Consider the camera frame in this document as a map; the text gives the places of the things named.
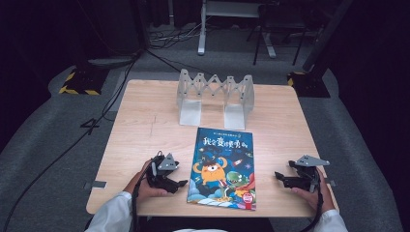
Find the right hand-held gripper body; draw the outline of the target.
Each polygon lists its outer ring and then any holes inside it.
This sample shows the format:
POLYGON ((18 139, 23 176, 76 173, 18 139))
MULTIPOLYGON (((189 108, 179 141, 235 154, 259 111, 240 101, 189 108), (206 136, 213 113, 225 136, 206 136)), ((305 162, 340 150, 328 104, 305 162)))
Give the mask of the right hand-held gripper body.
POLYGON ((294 168, 298 174, 297 177, 289 177, 291 179, 291 188, 299 188, 314 192, 320 186, 320 177, 317 172, 317 166, 326 166, 330 163, 327 160, 309 155, 303 155, 295 162, 300 167, 294 168))

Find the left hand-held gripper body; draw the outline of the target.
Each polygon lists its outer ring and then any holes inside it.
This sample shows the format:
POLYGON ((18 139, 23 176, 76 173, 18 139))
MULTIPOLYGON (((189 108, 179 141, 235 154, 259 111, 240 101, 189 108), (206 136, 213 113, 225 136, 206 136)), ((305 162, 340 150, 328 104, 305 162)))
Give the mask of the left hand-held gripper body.
POLYGON ((171 185, 176 186, 176 182, 169 179, 168 175, 177 169, 177 165, 178 161, 175 161, 171 154, 165 156, 158 153, 152 158, 146 173, 149 186, 156 189, 165 189, 166 186, 171 185))

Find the blue cartoon picture book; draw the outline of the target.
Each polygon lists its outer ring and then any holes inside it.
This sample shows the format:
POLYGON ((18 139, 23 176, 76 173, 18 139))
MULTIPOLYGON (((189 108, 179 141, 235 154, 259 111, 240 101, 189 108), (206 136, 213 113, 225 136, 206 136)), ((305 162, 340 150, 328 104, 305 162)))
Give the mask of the blue cartoon picture book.
POLYGON ((187 202, 256 210, 251 132, 198 128, 187 202))

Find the grey metal book rack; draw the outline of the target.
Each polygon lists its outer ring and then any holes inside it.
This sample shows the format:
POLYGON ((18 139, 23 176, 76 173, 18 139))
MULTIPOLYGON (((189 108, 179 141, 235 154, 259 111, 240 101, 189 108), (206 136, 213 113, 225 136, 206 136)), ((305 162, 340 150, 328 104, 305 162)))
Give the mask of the grey metal book rack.
POLYGON ((205 100, 216 99, 222 100, 223 127, 244 130, 255 102, 252 76, 247 74, 239 82, 233 76, 220 80, 216 74, 206 79, 202 72, 191 77, 186 69, 181 69, 176 98, 180 125, 199 126, 205 100))

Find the person's left hand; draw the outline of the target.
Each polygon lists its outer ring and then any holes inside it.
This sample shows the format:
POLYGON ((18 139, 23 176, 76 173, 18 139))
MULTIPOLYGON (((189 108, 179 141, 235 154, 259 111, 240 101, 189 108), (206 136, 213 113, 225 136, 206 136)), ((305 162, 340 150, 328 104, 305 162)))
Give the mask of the person's left hand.
POLYGON ((124 191, 133 193, 134 187, 139 184, 138 195, 136 197, 137 203, 142 203, 144 200, 150 197, 163 197, 167 195, 167 191, 162 188, 152 188, 148 182, 144 179, 144 171, 151 164, 149 160, 146 160, 141 169, 131 178, 129 183, 124 187, 124 191))

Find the person's right hand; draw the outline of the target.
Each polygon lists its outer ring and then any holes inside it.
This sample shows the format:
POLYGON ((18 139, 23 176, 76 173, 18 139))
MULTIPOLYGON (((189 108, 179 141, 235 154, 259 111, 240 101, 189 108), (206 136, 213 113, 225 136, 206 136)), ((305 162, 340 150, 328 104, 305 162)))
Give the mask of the person's right hand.
MULTIPOLYGON (((322 198, 323 198, 321 213, 325 213, 327 211, 334 210, 336 207, 335 207, 331 192, 327 184, 325 183, 323 173, 321 172, 320 169, 318 169, 317 172, 320 177, 320 191, 321 191, 322 198)), ((301 197, 302 199, 306 200, 306 202, 309 204, 309 206, 313 210, 317 210, 317 205, 318 205, 318 200, 319 200, 319 194, 318 194, 319 190, 316 190, 315 192, 309 192, 301 188, 292 188, 291 191, 295 193, 296 195, 298 195, 299 197, 301 197)))

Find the yellow black striped stand base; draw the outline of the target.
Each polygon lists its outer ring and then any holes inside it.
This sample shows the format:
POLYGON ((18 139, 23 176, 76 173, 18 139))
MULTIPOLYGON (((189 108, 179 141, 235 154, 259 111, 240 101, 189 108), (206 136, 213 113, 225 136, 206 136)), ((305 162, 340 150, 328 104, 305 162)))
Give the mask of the yellow black striped stand base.
POLYGON ((316 78, 309 72, 290 72, 287 83, 293 87, 300 98, 328 98, 330 96, 322 78, 316 78))
POLYGON ((59 93, 91 96, 100 95, 108 74, 109 70, 102 68, 74 68, 68 74, 63 86, 59 90, 59 93))

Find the black chair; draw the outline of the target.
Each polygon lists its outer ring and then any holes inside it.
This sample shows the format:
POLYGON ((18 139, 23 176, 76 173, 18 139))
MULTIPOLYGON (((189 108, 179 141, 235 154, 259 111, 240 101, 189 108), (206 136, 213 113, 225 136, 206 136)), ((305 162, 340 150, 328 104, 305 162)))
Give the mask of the black chair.
POLYGON ((256 24, 247 37, 247 41, 249 41, 255 29, 258 28, 252 63, 256 64, 261 40, 264 40, 268 53, 276 55, 274 46, 270 41, 270 34, 286 33, 286 36, 283 38, 285 44, 290 42, 292 34, 300 34, 299 43, 295 45, 296 52, 292 61, 292 65, 295 65, 308 30, 300 9, 294 4, 270 2, 259 5, 257 13, 256 24))

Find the dark slanted stand pole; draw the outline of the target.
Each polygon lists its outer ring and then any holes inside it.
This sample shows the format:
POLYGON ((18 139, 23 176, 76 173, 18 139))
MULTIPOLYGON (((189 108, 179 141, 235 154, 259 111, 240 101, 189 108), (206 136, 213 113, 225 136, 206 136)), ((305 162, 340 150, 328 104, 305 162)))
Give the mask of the dark slanted stand pole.
POLYGON ((303 70, 311 72, 314 68, 318 67, 320 60, 325 56, 327 46, 331 43, 331 38, 338 26, 341 24, 342 19, 347 13, 353 0, 342 0, 337 7, 335 14, 330 19, 328 25, 323 30, 323 34, 319 37, 318 42, 313 47, 311 53, 307 57, 303 64, 303 70))

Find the white desk frame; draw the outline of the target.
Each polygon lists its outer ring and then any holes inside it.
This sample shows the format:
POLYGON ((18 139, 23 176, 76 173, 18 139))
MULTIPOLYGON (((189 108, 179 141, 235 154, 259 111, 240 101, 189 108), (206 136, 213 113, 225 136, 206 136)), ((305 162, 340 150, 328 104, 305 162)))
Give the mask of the white desk frame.
POLYGON ((235 0, 218 1, 218 0, 202 0, 201 7, 201 23, 200 34, 198 41, 197 54, 205 54, 206 45, 206 21, 207 17, 211 16, 229 16, 229 17, 245 17, 258 18, 259 3, 237 2, 235 0))

